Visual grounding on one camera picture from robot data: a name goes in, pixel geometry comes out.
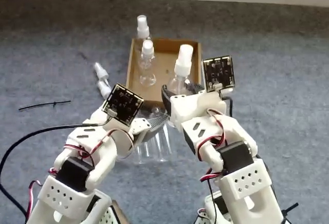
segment clear plastic bottle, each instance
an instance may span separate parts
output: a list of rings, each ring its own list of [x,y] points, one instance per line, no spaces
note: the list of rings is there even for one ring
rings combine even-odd
[[[145,15],[137,17],[137,39],[135,42],[135,50],[137,55],[141,54],[143,43],[145,40],[151,40],[148,20]]]
[[[152,108],[150,118],[163,115],[161,109],[157,106]],[[170,142],[167,125],[164,124],[159,132],[149,141],[156,148],[156,159],[159,162],[169,161],[174,156],[175,148]]]
[[[151,40],[143,42],[142,52],[138,61],[140,69],[139,81],[143,86],[149,87],[155,84],[156,78],[152,72],[152,62],[155,60],[154,47]]]
[[[178,58],[175,63],[175,77],[167,84],[167,89],[176,95],[192,95],[187,87],[191,84],[189,79],[192,66],[193,47],[183,44],[180,46]]]

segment cardboard box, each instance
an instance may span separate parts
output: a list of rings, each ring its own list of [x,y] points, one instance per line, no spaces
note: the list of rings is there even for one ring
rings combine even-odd
[[[194,83],[201,83],[201,44],[194,41],[179,39],[152,39],[155,50],[155,61],[152,65],[156,76],[156,83],[150,87],[144,87],[139,82],[139,68],[137,52],[134,50],[136,40],[132,40],[130,58],[127,72],[126,87],[145,100],[145,105],[157,105],[163,107],[161,99],[161,87],[168,84],[170,78],[175,76],[174,67],[182,44],[193,47],[192,68],[190,79]]]
[[[118,203],[116,202],[116,200],[112,201],[112,206],[113,206],[113,209],[115,210],[115,212],[117,214],[117,217],[120,221],[120,224],[129,224],[128,219],[124,215],[123,211],[120,209],[120,207],[119,207]]]

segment robotic hand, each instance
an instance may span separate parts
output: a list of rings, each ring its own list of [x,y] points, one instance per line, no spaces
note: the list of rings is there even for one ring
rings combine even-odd
[[[211,167],[201,181],[208,180],[210,187],[209,180],[214,179],[220,189],[214,194],[211,190],[205,198],[205,208],[198,211],[195,224],[290,223],[286,211],[279,208],[256,142],[236,119],[225,115],[223,93],[234,85],[233,70],[228,71],[231,60],[222,57],[204,61],[204,76],[212,78],[205,77],[205,90],[199,85],[190,86],[194,95],[177,96],[165,85],[162,87],[162,101],[170,121],[184,134],[199,161]],[[216,71],[224,72],[226,77]]]
[[[168,116],[135,118],[144,100],[121,85],[84,124],[73,130],[50,170],[27,224],[120,223],[112,200],[97,186],[134,146],[148,141]]]

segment bottle cap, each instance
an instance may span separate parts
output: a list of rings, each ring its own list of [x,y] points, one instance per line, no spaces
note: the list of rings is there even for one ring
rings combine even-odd
[[[101,80],[97,82],[97,87],[101,92],[102,97],[106,100],[111,94],[111,88]]]
[[[106,70],[101,66],[101,64],[99,64],[98,62],[96,62],[94,64],[94,69],[95,72],[97,74],[97,77],[99,80],[105,81],[108,79],[108,73],[106,72]]]
[[[138,38],[145,39],[150,36],[150,29],[145,15],[137,17],[137,36]]]
[[[190,74],[192,66],[193,47],[183,44],[179,48],[178,58],[175,64],[175,73],[181,77],[187,77]]]
[[[152,57],[154,55],[154,47],[153,42],[151,40],[145,40],[143,42],[142,54],[149,57]]]

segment circuit board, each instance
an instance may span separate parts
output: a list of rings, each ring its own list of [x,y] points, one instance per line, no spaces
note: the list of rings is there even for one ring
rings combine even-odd
[[[202,69],[207,92],[235,87],[231,56],[206,59],[202,62]]]
[[[116,112],[114,117],[126,126],[130,126],[136,117],[144,99],[120,84],[116,84],[111,94],[103,105],[103,112],[110,113],[109,109]]]

